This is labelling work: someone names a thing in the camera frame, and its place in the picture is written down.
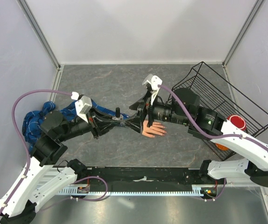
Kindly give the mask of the mannequin hand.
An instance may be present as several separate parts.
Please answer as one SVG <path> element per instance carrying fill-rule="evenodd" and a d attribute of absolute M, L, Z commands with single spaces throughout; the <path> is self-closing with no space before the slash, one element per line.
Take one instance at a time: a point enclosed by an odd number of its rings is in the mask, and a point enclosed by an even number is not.
<path fill-rule="evenodd" d="M 148 120 L 143 122 L 142 135 L 148 138 L 154 138 L 155 136 L 164 136 L 167 132 L 165 127 L 159 122 L 153 122 L 152 126 L 148 127 Z"/>

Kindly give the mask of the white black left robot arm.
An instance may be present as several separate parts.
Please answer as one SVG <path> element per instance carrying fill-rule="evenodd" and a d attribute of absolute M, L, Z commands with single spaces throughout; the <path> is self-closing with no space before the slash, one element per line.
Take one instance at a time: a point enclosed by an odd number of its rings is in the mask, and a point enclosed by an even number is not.
<path fill-rule="evenodd" d="M 89 111 L 87 120 L 76 116 L 68 121 L 59 111 L 49 112 L 41 124 L 41 137 L 27 153 L 25 168 L 0 199 L 0 223 L 29 224 L 41 207 L 60 190 L 90 179 L 87 167 L 78 159 L 73 159 L 55 177 L 41 187 L 37 186 L 67 150 L 64 141 L 87 132 L 98 138 L 124 121 L 117 112 L 110 115 L 94 108 Z"/>

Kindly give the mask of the glitter nail polish bottle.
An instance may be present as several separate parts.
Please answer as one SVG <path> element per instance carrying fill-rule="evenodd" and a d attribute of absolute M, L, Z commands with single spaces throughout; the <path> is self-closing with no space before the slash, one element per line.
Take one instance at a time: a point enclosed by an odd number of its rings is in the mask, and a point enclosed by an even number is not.
<path fill-rule="evenodd" d="M 125 121 L 122 115 L 120 117 L 112 117 L 112 120 L 116 126 L 125 127 Z"/>

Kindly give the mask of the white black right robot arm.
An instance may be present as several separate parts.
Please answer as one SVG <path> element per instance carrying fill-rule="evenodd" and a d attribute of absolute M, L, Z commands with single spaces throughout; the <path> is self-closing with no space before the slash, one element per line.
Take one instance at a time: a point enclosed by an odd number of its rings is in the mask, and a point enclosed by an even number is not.
<path fill-rule="evenodd" d="M 171 104 L 158 102 L 158 90 L 149 90 L 138 101 L 130 105 L 136 113 L 139 131 L 143 124 L 153 125 L 155 120 L 181 124 L 196 138 L 205 139 L 215 145 L 231 149 L 243 156 L 236 161 L 205 160 L 198 172 L 199 180 L 208 184 L 214 179 L 249 178 L 255 184 L 268 187 L 268 144 L 238 127 L 219 113 L 199 105 L 200 97 L 187 88 L 172 91 Z"/>

